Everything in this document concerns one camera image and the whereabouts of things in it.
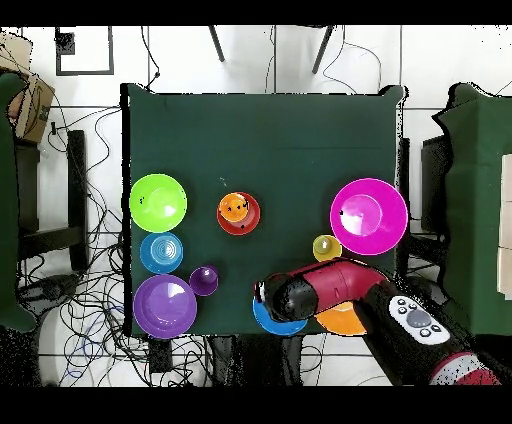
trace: orange plate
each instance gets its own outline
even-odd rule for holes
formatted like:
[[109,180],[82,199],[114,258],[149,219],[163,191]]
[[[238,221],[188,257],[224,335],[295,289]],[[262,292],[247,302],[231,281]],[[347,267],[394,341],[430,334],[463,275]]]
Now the orange plate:
[[341,336],[362,336],[366,329],[359,321],[352,302],[344,302],[315,315],[318,323],[327,331]]

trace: white controller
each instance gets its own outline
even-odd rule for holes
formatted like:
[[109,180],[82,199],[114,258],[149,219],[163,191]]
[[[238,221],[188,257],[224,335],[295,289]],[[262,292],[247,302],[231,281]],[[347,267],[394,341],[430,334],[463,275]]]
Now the white controller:
[[450,339],[446,328],[406,296],[393,297],[389,302],[389,313],[418,343],[432,346]]

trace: lime green bowl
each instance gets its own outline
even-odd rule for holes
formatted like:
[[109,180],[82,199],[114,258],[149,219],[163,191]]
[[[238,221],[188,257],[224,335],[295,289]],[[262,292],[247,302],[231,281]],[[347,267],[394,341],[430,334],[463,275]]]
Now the lime green bowl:
[[187,196],[181,184],[165,174],[142,177],[130,193],[130,213],[135,223],[150,233],[176,227],[187,211]]

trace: button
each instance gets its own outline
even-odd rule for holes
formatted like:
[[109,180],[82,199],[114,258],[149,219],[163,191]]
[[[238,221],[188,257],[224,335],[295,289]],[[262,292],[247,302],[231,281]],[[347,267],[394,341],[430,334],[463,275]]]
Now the button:
[[413,328],[426,327],[430,325],[431,322],[432,319],[430,318],[430,315],[419,309],[413,310],[409,312],[409,315],[407,315],[407,324]]

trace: cardboard box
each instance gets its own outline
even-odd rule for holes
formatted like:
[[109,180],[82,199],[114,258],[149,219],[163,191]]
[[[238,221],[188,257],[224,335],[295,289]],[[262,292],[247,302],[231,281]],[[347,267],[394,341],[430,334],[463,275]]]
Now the cardboard box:
[[[25,141],[39,143],[43,138],[55,90],[46,85],[37,75],[24,77],[27,79],[28,88],[24,92],[21,103],[16,123],[16,136]],[[15,98],[13,102],[16,101],[19,102],[19,98]]]
[[499,243],[512,250],[512,202],[501,202]]
[[498,292],[512,296],[512,250],[498,248]]
[[501,201],[512,202],[512,155],[501,159]]
[[0,32],[0,68],[12,69],[17,72],[30,70],[32,42],[26,38],[8,32]]

